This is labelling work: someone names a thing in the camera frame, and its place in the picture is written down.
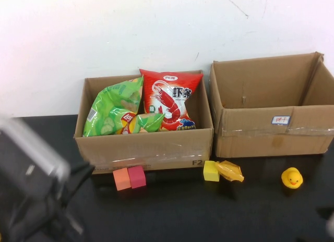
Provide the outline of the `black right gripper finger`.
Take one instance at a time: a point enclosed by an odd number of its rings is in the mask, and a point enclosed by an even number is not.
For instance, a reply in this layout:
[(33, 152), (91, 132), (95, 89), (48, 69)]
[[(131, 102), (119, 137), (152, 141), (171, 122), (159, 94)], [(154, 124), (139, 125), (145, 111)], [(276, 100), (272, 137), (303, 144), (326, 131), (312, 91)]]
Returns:
[(330, 219), (333, 215), (333, 207), (319, 207), (316, 212), (322, 219)]

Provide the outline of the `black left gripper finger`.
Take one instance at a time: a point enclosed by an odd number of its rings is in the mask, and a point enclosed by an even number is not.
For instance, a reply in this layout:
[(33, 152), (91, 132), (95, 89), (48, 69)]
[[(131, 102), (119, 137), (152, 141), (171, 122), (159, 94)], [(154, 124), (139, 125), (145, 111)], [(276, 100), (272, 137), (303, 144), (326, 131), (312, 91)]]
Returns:
[(71, 171), (69, 180), (65, 183), (61, 196), (62, 203), (69, 203), (81, 185), (91, 176), (92, 168), (77, 168)]
[(71, 167), (70, 173), (75, 174), (84, 170), (88, 170), (90, 173), (92, 173), (94, 171), (94, 166), (89, 162), (80, 162)]

